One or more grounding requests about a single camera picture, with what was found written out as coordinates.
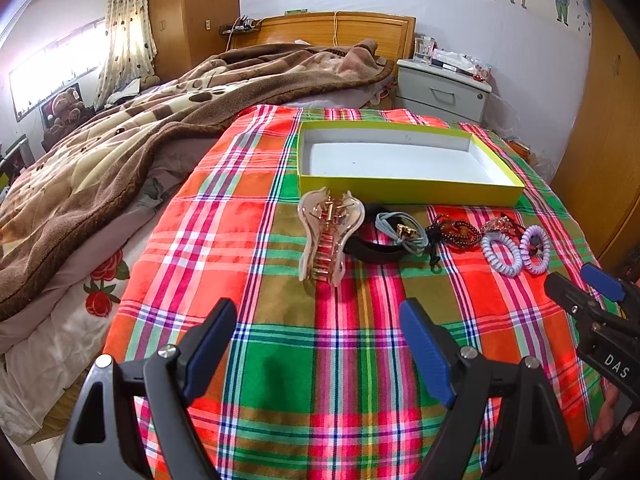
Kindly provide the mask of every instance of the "wooden headboard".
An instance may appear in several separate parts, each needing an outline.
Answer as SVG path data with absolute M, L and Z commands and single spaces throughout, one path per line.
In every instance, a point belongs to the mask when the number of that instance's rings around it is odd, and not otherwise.
M 371 38 L 378 42 L 378 56 L 408 59 L 414 52 L 415 18 L 376 12 L 306 12 L 274 16 L 262 20 L 257 32 L 236 34 L 232 48 L 267 43 L 293 43 L 305 40 L 318 46 L 351 46 Z

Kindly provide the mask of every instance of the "red rose print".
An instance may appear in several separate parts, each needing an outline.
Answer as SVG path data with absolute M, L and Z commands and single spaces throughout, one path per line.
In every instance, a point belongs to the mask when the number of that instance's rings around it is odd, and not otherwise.
M 91 292 L 84 302 L 89 314 L 97 317 L 107 317 L 111 312 L 111 298 L 101 290 Z
M 116 277 L 116 268 L 121 261 L 122 249 L 118 249 L 108 260 L 96 267 L 94 272 L 91 273 L 91 279 L 103 280 L 105 282 L 114 280 Z

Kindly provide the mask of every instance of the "box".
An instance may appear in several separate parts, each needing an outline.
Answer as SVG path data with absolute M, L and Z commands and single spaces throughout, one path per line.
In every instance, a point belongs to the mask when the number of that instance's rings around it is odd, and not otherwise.
M 306 121 L 300 196 L 327 187 L 364 203 L 514 206 L 524 184 L 484 142 L 456 129 L 379 121 Z

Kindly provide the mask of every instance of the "tiled floor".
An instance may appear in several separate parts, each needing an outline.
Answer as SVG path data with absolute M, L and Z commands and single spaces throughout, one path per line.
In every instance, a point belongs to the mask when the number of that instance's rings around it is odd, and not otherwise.
M 53 480 L 61 446 L 62 437 L 59 436 L 33 444 L 31 446 L 33 454 L 24 447 L 22 448 L 23 452 L 25 452 L 24 461 L 31 473 L 36 477 L 36 480 Z

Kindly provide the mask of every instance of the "translucent hair clip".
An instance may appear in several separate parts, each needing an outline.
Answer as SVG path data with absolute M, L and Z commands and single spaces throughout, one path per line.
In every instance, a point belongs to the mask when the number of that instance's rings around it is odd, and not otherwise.
M 300 281 L 307 278 L 338 286 L 344 276 L 344 244 L 364 221 L 364 206 L 347 191 L 341 198 L 323 187 L 306 193 L 298 203 L 298 216 L 306 231 L 300 258 Z

